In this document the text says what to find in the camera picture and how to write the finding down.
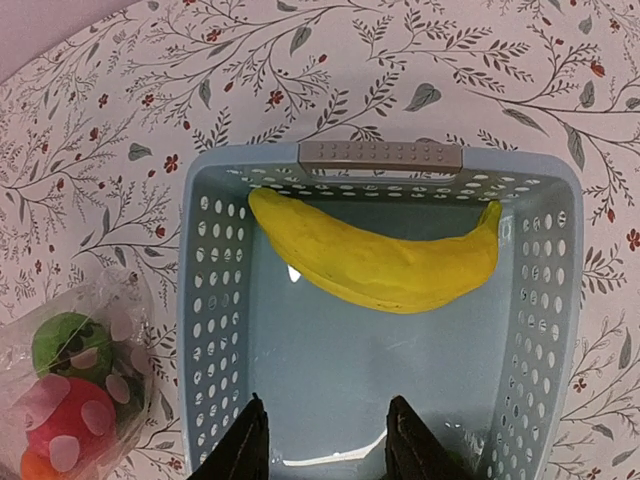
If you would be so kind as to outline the light blue plastic basket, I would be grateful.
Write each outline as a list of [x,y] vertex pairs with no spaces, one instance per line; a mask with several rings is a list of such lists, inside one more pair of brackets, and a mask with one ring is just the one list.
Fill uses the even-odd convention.
[[[360,306],[273,249],[249,204],[267,188],[402,240],[470,232],[499,202],[487,281],[427,312]],[[580,310],[583,204],[564,161],[437,143],[217,147],[188,170],[177,335],[183,444],[197,469],[253,397],[274,479],[380,479],[404,397],[480,479],[539,479]]]

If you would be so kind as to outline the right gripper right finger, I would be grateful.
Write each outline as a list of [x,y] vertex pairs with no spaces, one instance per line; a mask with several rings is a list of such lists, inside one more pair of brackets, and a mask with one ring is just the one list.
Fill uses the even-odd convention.
[[457,463],[401,395],[393,397],[386,416],[387,479],[467,480]]

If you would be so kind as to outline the green orange toy mango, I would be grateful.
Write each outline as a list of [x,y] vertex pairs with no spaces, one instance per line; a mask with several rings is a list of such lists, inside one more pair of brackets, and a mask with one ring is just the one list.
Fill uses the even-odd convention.
[[48,458],[26,450],[21,457],[20,475],[22,480],[56,480],[58,472]]

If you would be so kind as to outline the green toy cabbage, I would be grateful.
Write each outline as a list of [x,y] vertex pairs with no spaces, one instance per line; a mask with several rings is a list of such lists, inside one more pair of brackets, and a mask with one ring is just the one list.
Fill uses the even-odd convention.
[[39,378],[57,374],[102,385],[112,371],[112,339],[107,329],[92,318],[63,312],[36,330],[31,356]]

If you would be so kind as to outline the yellow toy banana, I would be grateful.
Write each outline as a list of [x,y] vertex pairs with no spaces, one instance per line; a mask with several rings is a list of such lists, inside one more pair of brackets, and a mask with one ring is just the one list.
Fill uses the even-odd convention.
[[502,205],[491,201],[463,236],[414,241],[352,226],[269,188],[248,196],[282,260],[313,285],[369,309],[416,314],[483,286],[499,257]]

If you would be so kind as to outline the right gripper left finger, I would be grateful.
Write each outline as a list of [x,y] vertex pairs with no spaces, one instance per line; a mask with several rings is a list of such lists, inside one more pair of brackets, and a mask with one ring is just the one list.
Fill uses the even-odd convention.
[[252,394],[229,430],[188,480],[267,480],[270,432],[262,399]]

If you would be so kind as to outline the green toy pepper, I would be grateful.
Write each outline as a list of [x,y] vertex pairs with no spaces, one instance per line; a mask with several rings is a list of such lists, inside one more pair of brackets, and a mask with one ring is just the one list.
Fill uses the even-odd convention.
[[460,453],[458,453],[456,451],[453,451],[453,450],[448,450],[447,451],[447,455],[460,468],[465,469],[465,470],[469,470],[470,469],[470,465],[469,465],[468,461]]

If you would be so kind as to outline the red toy apple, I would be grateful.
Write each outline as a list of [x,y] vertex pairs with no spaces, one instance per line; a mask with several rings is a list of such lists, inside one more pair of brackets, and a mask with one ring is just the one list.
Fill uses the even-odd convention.
[[106,452],[116,441],[116,411],[98,385],[48,374],[16,406],[22,411],[28,450],[67,474]]

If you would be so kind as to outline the clear zip top bag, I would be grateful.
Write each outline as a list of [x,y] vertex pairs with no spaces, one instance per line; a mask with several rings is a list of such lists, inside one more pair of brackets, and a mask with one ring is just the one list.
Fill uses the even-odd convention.
[[106,479],[149,416],[153,301],[111,267],[1,328],[1,476]]

